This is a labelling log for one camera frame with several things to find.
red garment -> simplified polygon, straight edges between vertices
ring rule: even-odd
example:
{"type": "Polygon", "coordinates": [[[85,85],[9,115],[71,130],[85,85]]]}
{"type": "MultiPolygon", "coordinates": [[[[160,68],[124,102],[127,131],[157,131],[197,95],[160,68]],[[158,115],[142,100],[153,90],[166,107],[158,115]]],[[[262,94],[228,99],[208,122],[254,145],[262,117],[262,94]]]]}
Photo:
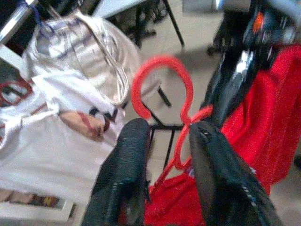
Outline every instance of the red garment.
{"type": "MultiPolygon", "coordinates": [[[[301,134],[301,47],[283,50],[257,74],[222,132],[269,193],[287,175],[301,134]]],[[[195,181],[186,173],[166,180],[151,200],[146,225],[204,225],[195,181]]]]}

tile floor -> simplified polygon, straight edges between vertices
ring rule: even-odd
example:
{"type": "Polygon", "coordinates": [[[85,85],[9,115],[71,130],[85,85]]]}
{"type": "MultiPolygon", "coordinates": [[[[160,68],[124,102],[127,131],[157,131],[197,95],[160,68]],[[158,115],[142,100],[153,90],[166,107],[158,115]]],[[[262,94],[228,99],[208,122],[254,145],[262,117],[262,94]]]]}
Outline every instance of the tile floor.
{"type": "MultiPolygon", "coordinates": [[[[170,18],[166,18],[160,24],[156,24],[154,29],[157,36],[143,41],[142,52],[151,57],[156,54],[171,54],[179,58],[190,72],[194,86],[194,100],[190,109],[190,114],[197,112],[201,101],[204,98],[205,91],[212,72],[219,60],[218,56],[209,58],[206,55],[206,48],[212,42],[217,31],[222,14],[191,16],[183,15],[182,1],[170,0],[171,8],[182,32],[185,48],[181,48],[178,37],[171,24],[170,18]]],[[[180,79],[168,70],[160,70],[162,75],[162,89],[172,103],[172,108],[167,108],[156,93],[146,100],[149,106],[165,123],[180,123],[179,112],[184,102],[185,89],[180,79]]],[[[128,105],[127,119],[137,117],[131,105],[128,105]]],[[[148,174],[151,182],[160,175],[165,155],[168,147],[170,132],[156,131],[151,148],[151,155],[148,161],[148,174]]],[[[188,142],[183,147],[182,158],[189,155],[188,142]]],[[[174,170],[169,176],[175,176],[179,172],[174,170]]],[[[301,225],[301,171],[292,166],[291,170],[283,181],[272,188],[271,199],[286,226],[301,225]]]]}

white table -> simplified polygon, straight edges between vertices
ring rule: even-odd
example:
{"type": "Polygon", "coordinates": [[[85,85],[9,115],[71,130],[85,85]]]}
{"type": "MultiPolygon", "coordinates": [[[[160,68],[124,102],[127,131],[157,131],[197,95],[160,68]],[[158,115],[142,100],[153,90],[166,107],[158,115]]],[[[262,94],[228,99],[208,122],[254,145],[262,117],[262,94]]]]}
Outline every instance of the white table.
{"type": "MultiPolygon", "coordinates": [[[[100,0],[99,4],[93,12],[93,16],[108,18],[128,8],[137,6],[145,1],[147,0],[100,0]]],[[[180,43],[182,46],[184,46],[184,40],[182,38],[178,24],[176,23],[176,20],[174,18],[174,14],[169,6],[169,3],[167,0],[163,0],[163,2],[174,25],[174,29],[179,37],[180,43]]]]}

